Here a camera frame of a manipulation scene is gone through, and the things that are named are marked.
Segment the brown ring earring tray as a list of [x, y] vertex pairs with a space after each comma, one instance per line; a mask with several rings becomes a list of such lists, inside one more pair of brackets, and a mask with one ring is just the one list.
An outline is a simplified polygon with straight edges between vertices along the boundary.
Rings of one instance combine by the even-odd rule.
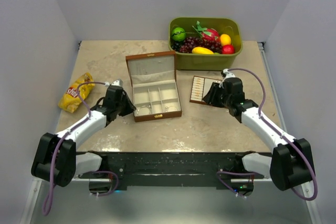
[[213, 83], [221, 83], [221, 80], [194, 76], [191, 88], [190, 103], [206, 105], [203, 97], [207, 95]]

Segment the brown jewelry box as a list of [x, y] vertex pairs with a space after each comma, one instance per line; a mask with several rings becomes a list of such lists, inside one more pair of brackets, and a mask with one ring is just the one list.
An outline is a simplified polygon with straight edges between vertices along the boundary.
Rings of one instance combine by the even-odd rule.
[[[126, 56], [136, 122], [182, 116], [175, 59], [175, 51]], [[165, 113], [166, 106], [178, 111]]]

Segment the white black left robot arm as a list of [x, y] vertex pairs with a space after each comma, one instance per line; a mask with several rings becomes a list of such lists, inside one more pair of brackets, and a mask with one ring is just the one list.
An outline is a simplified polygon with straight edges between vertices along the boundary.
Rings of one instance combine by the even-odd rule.
[[91, 172], [97, 178], [108, 174], [109, 165], [98, 154], [77, 155], [77, 148], [118, 116], [132, 114], [135, 106], [123, 87], [110, 85], [102, 100], [77, 123], [55, 134], [45, 133], [39, 140], [31, 174], [52, 185], [67, 186], [80, 174]]

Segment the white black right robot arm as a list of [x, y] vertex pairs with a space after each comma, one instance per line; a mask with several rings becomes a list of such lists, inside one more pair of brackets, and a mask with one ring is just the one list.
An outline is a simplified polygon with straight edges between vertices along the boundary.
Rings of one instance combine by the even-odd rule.
[[246, 178], [251, 173], [264, 175], [271, 178], [281, 191], [308, 182], [317, 186], [309, 142], [283, 131], [263, 114], [256, 102], [246, 99], [239, 78], [213, 82], [203, 101], [211, 106], [227, 108], [231, 116], [252, 130], [271, 151], [271, 156], [252, 151], [242, 154], [234, 165], [237, 177]]

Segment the red toy apple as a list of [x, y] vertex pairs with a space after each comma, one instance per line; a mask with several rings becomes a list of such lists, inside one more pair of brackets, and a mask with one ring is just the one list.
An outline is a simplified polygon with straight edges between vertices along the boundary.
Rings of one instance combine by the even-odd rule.
[[233, 45], [224, 45], [222, 47], [222, 54], [224, 55], [232, 55], [235, 53], [235, 48]]

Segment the yellow toy mango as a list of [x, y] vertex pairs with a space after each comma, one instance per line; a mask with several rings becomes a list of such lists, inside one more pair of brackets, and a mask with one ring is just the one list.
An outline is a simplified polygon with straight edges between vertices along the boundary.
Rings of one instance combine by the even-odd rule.
[[204, 47], [195, 47], [192, 49], [193, 54], [200, 54], [200, 55], [213, 55], [214, 53], [207, 48]]

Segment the yellow potato chips bag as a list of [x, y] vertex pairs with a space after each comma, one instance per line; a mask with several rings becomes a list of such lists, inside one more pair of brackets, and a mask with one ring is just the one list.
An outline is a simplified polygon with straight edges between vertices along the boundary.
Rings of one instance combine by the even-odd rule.
[[[64, 111], [74, 113], [78, 107], [82, 104], [80, 100], [77, 88], [86, 82], [93, 82], [93, 77], [90, 73], [86, 72], [81, 75], [72, 85], [66, 90], [66, 92], [61, 97], [58, 102], [58, 107]], [[79, 94], [82, 99], [86, 99], [91, 93], [92, 89], [95, 87], [95, 84], [84, 84], [79, 88]]]

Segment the yellow orange toy lemon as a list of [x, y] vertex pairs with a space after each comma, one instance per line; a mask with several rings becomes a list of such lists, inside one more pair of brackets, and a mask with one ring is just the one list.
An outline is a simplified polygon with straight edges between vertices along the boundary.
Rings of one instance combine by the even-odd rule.
[[219, 39], [220, 39], [220, 43], [221, 43], [222, 46], [232, 44], [232, 39], [228, 34], [221, 34]]

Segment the purple toy grapes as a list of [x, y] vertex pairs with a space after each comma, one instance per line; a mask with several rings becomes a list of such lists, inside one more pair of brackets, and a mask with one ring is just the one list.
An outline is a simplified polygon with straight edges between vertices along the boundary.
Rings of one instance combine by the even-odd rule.
[[211, 50], [213, 53], [221, 53], [222, 45], [216, 41], [208, 41], [196, 37], [187, 37], [183, 41], [172, 40], [170, 44], [171, 48], [176, 52], [191, 53], [195, 47], [203, 47]]

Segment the pink toy dragon fruit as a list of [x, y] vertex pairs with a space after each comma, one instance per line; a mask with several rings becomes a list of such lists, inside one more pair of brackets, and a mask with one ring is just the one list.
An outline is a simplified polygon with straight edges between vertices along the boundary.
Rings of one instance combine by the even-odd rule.
[[197, 21], [195, 26], [192, 26], [194, 30], [198, 33], [201, 39], [206, 41], [220, 42], [219, 33], [213, 28], [206, 28], [200, 25]]

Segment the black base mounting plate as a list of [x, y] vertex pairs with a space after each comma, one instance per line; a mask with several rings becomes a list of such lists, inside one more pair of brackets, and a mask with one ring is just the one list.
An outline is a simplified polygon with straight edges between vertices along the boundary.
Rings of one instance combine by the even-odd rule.
[[254, 181], [263, 175], [248, 175], [239, 165], [242, 152], [99, 152], [99, 173], [80, 175], [89, 179], [92, 193], [110, 188], [127, 190], [145, 187], [214, 187], [231, 186], [245, 196], [251, 194]]

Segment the green plastic fruit bin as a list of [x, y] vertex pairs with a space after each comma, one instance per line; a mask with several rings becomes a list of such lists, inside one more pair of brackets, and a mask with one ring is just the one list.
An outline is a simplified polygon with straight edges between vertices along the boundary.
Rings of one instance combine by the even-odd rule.
[[230, 18], [214, 18], [214, 17], [177, 17], [169, 24], [169, 49], [172, 50], [170, 44], [173, 40], [171, 32], [176, 27], [182, 27], [187, 37], [200, 38], [198, 33], [192, 26], [199, 21], [202, 27], [213, 28], [217, 30], [219, 36], [228, 34], [232, 39], [235, 53], [232, 55], [224, 55], [214, 53], [213, 55], [200, 55], [193, 53], [176, 52], [176, 67], [178, 70], [222, 70], [229, 68], [233, 64], [236, 57], [242, 52], [243, 42], [240, 36], [239, 25]]

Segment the green toy melon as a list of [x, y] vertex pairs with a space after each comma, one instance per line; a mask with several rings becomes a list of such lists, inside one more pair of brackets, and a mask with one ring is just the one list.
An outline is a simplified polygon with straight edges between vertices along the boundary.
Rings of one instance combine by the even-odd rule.
[[182, 27], [176, 27], [171, 32], [171, 38], [177, 42], [184, 41], [186, 38], [186, 32]]

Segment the aluminium frame rail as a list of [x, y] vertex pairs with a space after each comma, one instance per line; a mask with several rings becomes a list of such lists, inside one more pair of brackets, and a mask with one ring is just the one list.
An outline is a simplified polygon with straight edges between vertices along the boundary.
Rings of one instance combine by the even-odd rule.
[[[284, 130], [287, 130], [286, 124], [284, 122], [284, 117], [283, 117], [283, 114], [282, 114], [282, 110], [281, 110], [281, 107], [280, 107], [280, 103], [279, 103], [279, 100], [278, 100], [277, 92], [276, 92], [276, 89], [275, 89], [275, 86], [274, 86], [274, 81], [273, 81], [273, 78], [272, 78], [272, 74], [271, 74], [271, 71], [270, 71], [270, 68], [269, 68], [269, 65], [268, 65], [268, 61], [267, 61], [267, 57], [266, 57], [266, 53], [265, 53], [265, 49], [264, 49], [265, 43], [264, 42], [258, 42], [257, 44], [258, 44], [259, 51], [260, 51], [260, 54], [261, 54], [261, 57], [262, 57], [262, 60], [263, 60], [263, 64], [264, 64], [264, 67], [265, 67], [265, 71], [266, 71], [268, 80], [269, 80], [269, 83], [270, 83], [272, 95], [273, 95], [273, 98], [274, 98], [274, 103], [276, 105], [277, 113], [278, 113], [278, 116], [279, 116], [279, 119], [280, 119], [281, 128], [284, 129]], [[302, 184], [299, 188], [302, 190], [303, 195], [305, 197], [311, 196], [312, 193], [313, 193], [313, 184], [312, 183]], [[320, 214], [319, 214], [318, 209], [317, 209], [316, 202], [315, 201], [306, 201], [306, 205], [307, 205], [307, 208], [308, 208], [308, 212], [309, 212], [311, 222], [315, 223], [315, 224], [322, 224]]]

